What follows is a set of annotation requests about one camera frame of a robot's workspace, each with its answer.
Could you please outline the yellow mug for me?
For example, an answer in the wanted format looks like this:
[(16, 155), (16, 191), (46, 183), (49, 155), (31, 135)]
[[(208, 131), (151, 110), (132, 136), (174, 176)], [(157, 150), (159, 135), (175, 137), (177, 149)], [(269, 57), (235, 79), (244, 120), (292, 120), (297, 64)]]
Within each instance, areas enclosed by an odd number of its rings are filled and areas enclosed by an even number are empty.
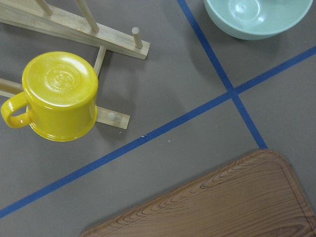
[(11, 128), (28, 125), (45, 139), (66, 142), (84, 136), (96, 122), (98, 76), (75, 54), (54, 51), (35, 57), (23, 71), (22, 88), (0, 109)]

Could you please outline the green bowl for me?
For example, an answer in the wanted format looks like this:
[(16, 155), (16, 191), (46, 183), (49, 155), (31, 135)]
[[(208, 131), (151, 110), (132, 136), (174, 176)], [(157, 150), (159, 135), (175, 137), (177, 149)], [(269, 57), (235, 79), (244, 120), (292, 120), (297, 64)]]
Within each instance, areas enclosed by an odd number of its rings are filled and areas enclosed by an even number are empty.
[(242, 40), (273, 37), (295, 26), (310, 10), (312, 0), (205, 0), (212, 22)]

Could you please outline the wooden cutting board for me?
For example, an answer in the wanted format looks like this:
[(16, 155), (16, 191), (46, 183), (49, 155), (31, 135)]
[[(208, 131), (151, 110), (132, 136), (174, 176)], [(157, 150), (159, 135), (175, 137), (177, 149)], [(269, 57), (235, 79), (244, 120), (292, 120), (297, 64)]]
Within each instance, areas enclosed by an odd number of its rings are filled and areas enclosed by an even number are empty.
[(288, 161), (258, 150), (100, 223), (84, 237), (313, 237), (316, 217)]

